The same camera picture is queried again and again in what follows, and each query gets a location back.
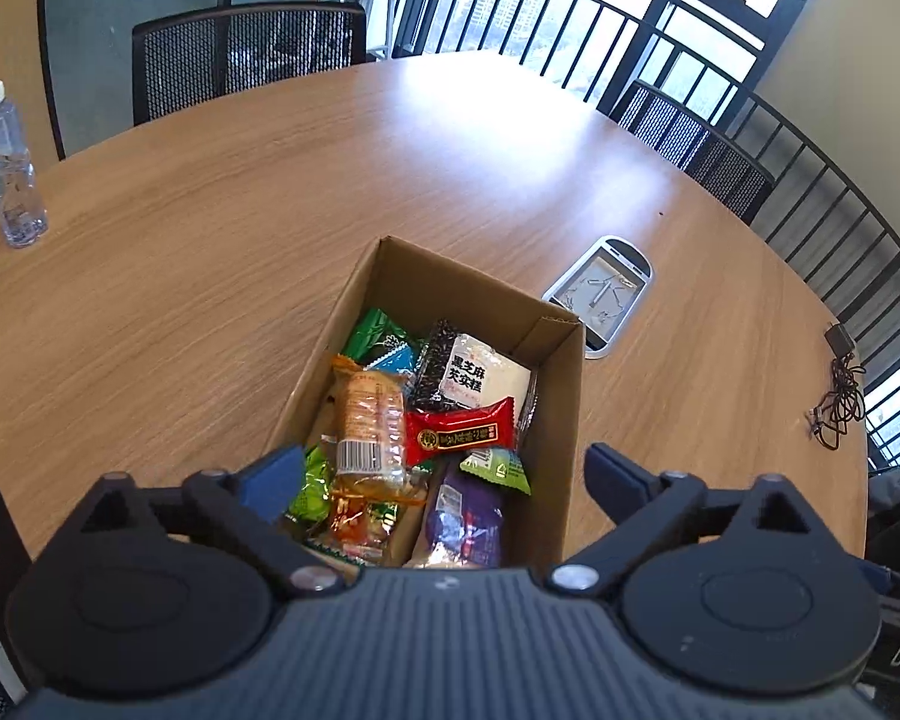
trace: plastic water bottle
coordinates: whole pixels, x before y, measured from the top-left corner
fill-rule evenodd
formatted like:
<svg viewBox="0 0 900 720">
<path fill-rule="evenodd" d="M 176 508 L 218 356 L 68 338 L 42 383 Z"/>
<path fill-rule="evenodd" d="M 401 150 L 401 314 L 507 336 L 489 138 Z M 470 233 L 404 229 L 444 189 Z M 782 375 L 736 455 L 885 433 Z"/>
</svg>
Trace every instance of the plastic water bottle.
<svg viewBox="0 0 900 720">
<path fill-rule="evenodd" d="M 47 230 L 47 212 L 34 185 L 34 165 L 16 106 L 0 81 L 0 227 L 14 248 L 28 247 Z"/>
</svg>

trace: screw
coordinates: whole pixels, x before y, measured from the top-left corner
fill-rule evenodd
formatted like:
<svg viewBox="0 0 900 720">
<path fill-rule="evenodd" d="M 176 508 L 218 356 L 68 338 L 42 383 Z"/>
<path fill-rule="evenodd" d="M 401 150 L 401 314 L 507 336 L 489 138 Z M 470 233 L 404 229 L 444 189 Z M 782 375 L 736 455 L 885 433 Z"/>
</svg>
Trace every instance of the screw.
<svg viewBox="0 0 900 720">
<path fill-rule="evenodd" d="M 550 581 L 564 590 L 588 590 L 600 581 L 600 574 L 589 565 L 569 563 L 555 568 Z"/>
<path fill-rule="evenodd" d="M 305 565 L 290 574 L 290 584 L 298 590 L 320 592 L 330 589 L 340 577 L 325 565 Z"/>
</svg>

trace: logo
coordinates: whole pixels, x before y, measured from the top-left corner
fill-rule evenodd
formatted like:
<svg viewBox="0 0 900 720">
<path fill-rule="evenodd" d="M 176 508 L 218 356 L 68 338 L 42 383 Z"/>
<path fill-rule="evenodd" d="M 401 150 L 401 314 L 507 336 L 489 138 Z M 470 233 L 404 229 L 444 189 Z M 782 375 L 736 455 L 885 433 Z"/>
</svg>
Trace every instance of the logo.
<svg viewBox="0 0 900 720">
<path fill-rule="evenodd" d="M 460 580 L 457 577 L 443 577 L 434 582 L 437 590 L 455 590 L 460 586 Z"/>
<path fill-rule="evenodd" d="M 416 437 L 416 440 L 424 449 L 430 451 L 437 448 L 439 444 L 439 440 L 437 439 L 437 433 L 433 430 L 421 430 Z"/>
</svg>

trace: red snack package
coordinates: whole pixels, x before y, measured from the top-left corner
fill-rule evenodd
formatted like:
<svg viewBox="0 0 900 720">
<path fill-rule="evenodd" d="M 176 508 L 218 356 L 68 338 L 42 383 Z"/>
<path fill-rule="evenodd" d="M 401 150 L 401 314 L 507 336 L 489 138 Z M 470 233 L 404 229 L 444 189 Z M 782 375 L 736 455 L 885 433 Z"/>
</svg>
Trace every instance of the red snack package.
<svg viewBox="0 0 900 720">
<path fill-rule="evenodd" d="M 408 469 L 439 452 L 502 446 L 514 449 L 514 399 L 505 397 L 480 409 L 407 412 Z"/>
</svg>

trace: barcode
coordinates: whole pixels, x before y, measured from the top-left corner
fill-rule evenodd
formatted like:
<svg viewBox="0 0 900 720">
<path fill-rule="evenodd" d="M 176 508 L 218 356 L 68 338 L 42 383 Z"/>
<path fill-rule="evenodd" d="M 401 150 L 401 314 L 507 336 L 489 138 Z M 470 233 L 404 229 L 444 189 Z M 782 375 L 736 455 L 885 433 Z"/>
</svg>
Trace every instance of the barcode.
<svg viewBox="0 0 900 720">
<path fill-rule="evenodd" d="M 440 485 L 436 508 L 438 512 L 448 512 L 454 517 L 461 517 L 463 515 L 463 495 L 450 485 Z"/>
<path fill-rule="evenodd" d="M 337 444 L 337 473 L 380 473 L 383 469 L 377 442 L 346 439 Z"/>
</svg>

